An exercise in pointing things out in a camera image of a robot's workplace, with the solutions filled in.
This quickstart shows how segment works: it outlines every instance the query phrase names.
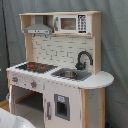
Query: stovetop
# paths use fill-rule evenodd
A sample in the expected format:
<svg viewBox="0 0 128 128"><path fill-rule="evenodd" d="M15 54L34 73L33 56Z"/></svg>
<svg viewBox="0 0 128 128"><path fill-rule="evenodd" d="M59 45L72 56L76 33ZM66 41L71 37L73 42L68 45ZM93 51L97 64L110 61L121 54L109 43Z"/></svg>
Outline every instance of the stovetop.
<svg viewBox="0 0 128 128"><path fill-rule="evenodd" d="M26 70L29 72L37 72L37 73L46 73L47 71L50 71L57 66L48 65L48 64L41 64L41 63L35 63L35 62L29 62L27 64L18 66L16 68L21 70Z"/></svg>

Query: cabinet handle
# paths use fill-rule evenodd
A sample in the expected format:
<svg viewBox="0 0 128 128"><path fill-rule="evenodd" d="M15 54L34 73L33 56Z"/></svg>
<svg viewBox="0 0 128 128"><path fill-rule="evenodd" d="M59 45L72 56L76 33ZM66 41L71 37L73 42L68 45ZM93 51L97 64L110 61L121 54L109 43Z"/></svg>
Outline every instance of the cabinet handle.
<svg viewBox="0 0 128 128"><path fill-rule="evenodd" d="M57 27L57 22L58 21L58 17L56 17L55 19L54 19L54 27L55 27L55 30L56 31L58 31L58 27Z"/></svg>
<svg viewBox="0 0 128 128"><path fill-rule="evenodd" d="M50 102L47 103L47 117L48 117L48 120L51 120L51 115L49 113L49 109L50 109Z"/></svg>

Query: gray curtain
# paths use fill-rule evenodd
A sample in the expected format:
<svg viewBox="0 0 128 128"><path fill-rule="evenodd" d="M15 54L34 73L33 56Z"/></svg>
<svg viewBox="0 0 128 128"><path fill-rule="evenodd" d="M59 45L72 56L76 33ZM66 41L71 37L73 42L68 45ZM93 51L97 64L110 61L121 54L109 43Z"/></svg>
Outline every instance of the gray curtain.
<svg viewBox="0 0 128 128"><path fill-rule="evenodd" d="M8 67L2 1L0 0L0 102L8 93L6 68Z"/></svg>
<svg viewBox="0 0 128 128"><path fill-rule="evenodd" d="M106 88L106 120L128 128L128 1L127 0L4 0L11 65L25 61L19 13L92 11L102 13L102 70L115 77Z"/></svg>

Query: microwave window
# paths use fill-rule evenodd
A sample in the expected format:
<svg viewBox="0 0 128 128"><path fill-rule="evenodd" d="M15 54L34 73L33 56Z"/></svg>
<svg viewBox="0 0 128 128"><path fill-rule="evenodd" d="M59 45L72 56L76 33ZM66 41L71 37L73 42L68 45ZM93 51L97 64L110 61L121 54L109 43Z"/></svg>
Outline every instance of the microwave window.
<svg viewBox="0 0 128 128"><path fill-rule="evenodd" d="M61 18L61 29L76 30L76 18Z"/></svg>

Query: range hood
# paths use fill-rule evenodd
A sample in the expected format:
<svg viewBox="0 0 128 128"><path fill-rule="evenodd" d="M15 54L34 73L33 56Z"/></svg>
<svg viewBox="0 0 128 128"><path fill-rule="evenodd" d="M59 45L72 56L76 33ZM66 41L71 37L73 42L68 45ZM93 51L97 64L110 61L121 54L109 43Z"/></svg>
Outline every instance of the range hood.
<svg viewBox="0 0 128 128"><path fill-rule="evenodd" d="M52 28L43 24L43 16L35 16L35 24L25 28L24 33L52 34Z"/></svg>

